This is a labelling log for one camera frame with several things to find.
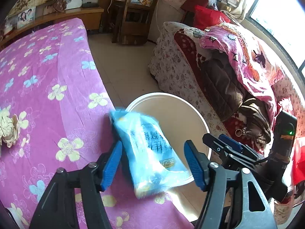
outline blue plastic bag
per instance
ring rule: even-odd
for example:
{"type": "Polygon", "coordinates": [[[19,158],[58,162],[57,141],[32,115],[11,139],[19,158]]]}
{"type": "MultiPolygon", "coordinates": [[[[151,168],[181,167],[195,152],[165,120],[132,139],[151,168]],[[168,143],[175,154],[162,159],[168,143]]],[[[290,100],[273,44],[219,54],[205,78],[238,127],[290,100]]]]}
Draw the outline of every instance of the blue plastic bag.
{"type": "Polygon", "coordinates": [[[154,118],[123,110],[110,117],[125,148],[137,198],[194,180],[154,118]]]}

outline floor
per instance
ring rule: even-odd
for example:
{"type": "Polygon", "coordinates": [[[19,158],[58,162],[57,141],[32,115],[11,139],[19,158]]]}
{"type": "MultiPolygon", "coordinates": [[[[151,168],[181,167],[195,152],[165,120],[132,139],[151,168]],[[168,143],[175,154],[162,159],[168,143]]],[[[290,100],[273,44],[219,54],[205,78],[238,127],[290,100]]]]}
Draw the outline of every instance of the floor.
{"type": "Polygon", "coordinates": [[[94,62],[113,105],[126,108],[141,95],[162,92],[147,67],[155,44],[119,45],[111,38],[112,34],[88,35],[94,62]]]}

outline window frame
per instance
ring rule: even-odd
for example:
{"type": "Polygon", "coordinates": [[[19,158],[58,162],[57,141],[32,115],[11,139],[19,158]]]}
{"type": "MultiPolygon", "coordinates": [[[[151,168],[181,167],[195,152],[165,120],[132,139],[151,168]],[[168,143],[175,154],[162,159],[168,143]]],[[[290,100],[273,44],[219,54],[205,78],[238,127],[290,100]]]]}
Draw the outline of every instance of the window frame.
{"type": "Polygon", "coordinates": [[[255,27],[257,27],[260,31],[262,31],[284,54],[284,56],[288,59],[292,67],[295,69],[296,73],[298,74],[298,77],[300,80],[302,80],[303,85],[305,86],[305,75],[302,73],[302,70],[305,68],[305,60],[301,64],[301,66],[298,68],[298,66],[295,64],[295,62],[292,60],[288,52],[285,50],[285,48],[277,41],[277,39],[269,33],[262,25],[260,25],[256,20],[251,18],[251,15],[253,11],[255,10],[257,3],[259,0],[254,0],[252,6],[250,7],[248,13],[246,14],[246,20],[252,23],[255,27]]]}

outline metal screw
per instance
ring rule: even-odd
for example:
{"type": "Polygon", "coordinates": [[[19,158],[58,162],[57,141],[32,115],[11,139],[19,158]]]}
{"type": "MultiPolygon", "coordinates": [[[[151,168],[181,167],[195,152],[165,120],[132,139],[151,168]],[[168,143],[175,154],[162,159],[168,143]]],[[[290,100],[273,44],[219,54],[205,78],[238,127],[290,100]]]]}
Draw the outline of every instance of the metal screw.
{"type": "Polygon", "coordinates": [[[89,168],[95,168],[96,166],[97,166],[96,162],[91,162],[91,163],[88,164],[89,168]]]}
{"type": "Polygon", "coordinates": [[[212,167],[212,168],[218,168],[218,163],[215,163],[215,162],[211,162],[210,163],[210,166],[212,167]]]}
{"type": "Polygon", "coordinates": [[[242,172],[245,174],[250,174],[250,170],[248,168],[242,168],[242,172]]]}
{"type": "Polygon", "coordinates": [[[63,167],[59,167],[57,170],[56,170],[56,173],[58,173],[58,174],[61,174],[61,173],[63,173],[64,172],[64,168],[63,167]]]}

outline bucket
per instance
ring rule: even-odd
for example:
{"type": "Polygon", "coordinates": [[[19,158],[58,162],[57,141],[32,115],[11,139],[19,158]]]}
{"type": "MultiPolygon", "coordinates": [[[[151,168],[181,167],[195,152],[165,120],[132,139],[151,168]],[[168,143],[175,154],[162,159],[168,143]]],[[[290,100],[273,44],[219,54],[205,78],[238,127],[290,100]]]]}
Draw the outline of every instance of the bucket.
{"type": "MultiPolygon", "coordinates": [[[[184,156],[184,143],[188,139],[193,141],[199,152],[210,159],[211,149],[202,142],[202,136],[209,133],[208,126],[201,114],[187,101],[167,93],[150,93],[134,100],[126,111],[154,117],[170,145],[188,169],[189,165],[184,156]]],[[[198,218],[206,193],[202,192],[195,182],[175,187],[167,193],[171,195],[176,208],[189,221],[198,218]]]]}

